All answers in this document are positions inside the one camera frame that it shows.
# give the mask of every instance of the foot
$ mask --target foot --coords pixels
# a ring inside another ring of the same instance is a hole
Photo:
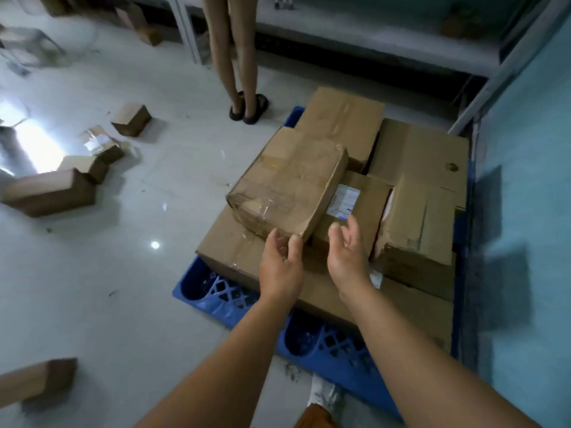
[[[318,404],[325,410],[333,414],[339,407],[341,402],[343,389],[334,383],[313,374],[311,377],[311,392],[310,399],[307,401],[307,406],[311,404]]]
[[[258,93],[256,94],[256,111],[253,116],[248,117],[246,114],[248,111],[246,110],[246,114],[244,115],[244,123],[246,124],[256,124],[262,114],[266,112],[269,107],[269,100],[264,95]]]
[[[230,107],[230,119],[234,122],[240,121],[244,118],[244,114],[246,113],[246,101],[244,100],[244,92],[241,91],[238,93],[238,104],[232,104]]]

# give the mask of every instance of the white tiled floor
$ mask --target white tiled floor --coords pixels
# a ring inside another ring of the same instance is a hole
[[[385,101],[389,117],[451,124],[438,101],[260,54],[259,88],[272,107],[249,127],[228,119],[214,71],[192,64],[180,44],[151,48],[129,30],[26,16],[8,0],[0,0],[0,23],[44,29],[72,60],[27,78],[0,63],[0,111],[13,106],[27,116],[18,129],[32,153],[41,151],[34,159],[43,170],[64,154],[86,153],[76,136],[94,124],[122,139],[109,119],[127,101],[155,117],[141,138],[126,140],[130,154],[112,166],[95,206],[36,220],[0,207],[0,372],[64,356],[81,364],[65,402],[7,407],[0,426],[132,425],[215,348],[226,330],[171,291],[228,186],[318,85]],[[309,389],[310,374],[292,381],[275,358],[253,426],[291,427]],[[350,400],[342,424],[384,419]]]

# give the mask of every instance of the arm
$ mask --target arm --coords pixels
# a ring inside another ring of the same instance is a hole
[[[327,264],[407,426],[537,427],[443,352],[371,284],[359,227],[332,224]]]
[[[277,337],[302,289],[303,242],[270,233],[260,264],[260,300],[228,338],[141,421],[138,428],[248,427]]]

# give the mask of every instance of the person's right hand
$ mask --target person's right hand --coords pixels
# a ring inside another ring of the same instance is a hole
[[[349,227],[334,222],[329,227],[327,257],[327,268],[343,301],[352,289],[371,285],[361,231],[353,215],[349,215],[347,224]]]

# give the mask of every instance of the stacked boxes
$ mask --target stacked boxes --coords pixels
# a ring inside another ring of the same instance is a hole
[[[384,118],[384,105],[319,88],[295,129],[281,128],[227,196],[198,247],[212,270],[259,290],[264,238],[298,234],[304,286],[297,306],[355,327],[327,271],[328,228],[352,214],[380,291],[450,350],[452,237],[465,208],[468,141]]]

